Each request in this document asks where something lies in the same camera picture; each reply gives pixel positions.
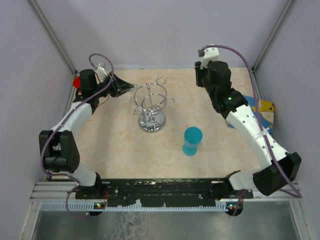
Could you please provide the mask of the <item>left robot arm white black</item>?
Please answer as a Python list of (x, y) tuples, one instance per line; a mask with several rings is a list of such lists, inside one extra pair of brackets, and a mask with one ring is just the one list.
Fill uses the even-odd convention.
[(101, 98), (117, 98), (135, 86), (107, 72), (103, 63), (97, 69), (84, 69), (73, 80), (75, 99), (69, 111), (50, 130), (39, 134), (40, 165), (50, 177), (63, 176), (80, 187), (99, 183), (99, 175), (81, 163), (75, 135), (92, 116)]

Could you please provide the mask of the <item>blue wine glass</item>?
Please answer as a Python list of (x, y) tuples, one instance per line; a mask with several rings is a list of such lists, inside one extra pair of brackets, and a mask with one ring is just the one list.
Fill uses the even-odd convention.
[(198, 146), (203, 139), (203, 132), (196, 126), (187, 128), (184, 132), (184, 144), (182, 151), (186, 156), (194, 156), (198, 151)]

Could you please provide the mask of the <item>red wine glass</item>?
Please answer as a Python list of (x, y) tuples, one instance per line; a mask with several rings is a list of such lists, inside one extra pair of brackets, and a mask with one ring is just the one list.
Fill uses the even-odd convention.
[(81, 87), (81, 81), (80, 81), (80, 77), (79, 77), (79, 76), (76, 76), (76, 77), (73, 79), (72, 85), (73, 85), (76, 89), (79, 89), (79, 88)]

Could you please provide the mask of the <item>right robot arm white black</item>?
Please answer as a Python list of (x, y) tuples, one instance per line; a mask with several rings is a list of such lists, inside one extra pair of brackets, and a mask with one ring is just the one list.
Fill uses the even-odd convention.
[(301, 193), (293, 185), (301, 157), (297, 152), (289, 153), (274, 140), (263, 127), (259, 110), (253, 111), (245, 97), (232, 87), (231, 70), (226, 62), (219, 60), (219, 49), (234, 52), (250, 70), (247, 60), (237, 50), (209, 44), (198, 50), (203, 59), (194, 64), (196, 85), (206, 90), (213, 109), (242, 135), (261, 166), (256, 172), (232, 173), (228, 176), (230, 185), (237, 191), (257, 189), (265, 196), (276, 191), (285, 192), (284, 187), (290, 186), (291, 196), (301, 198)]

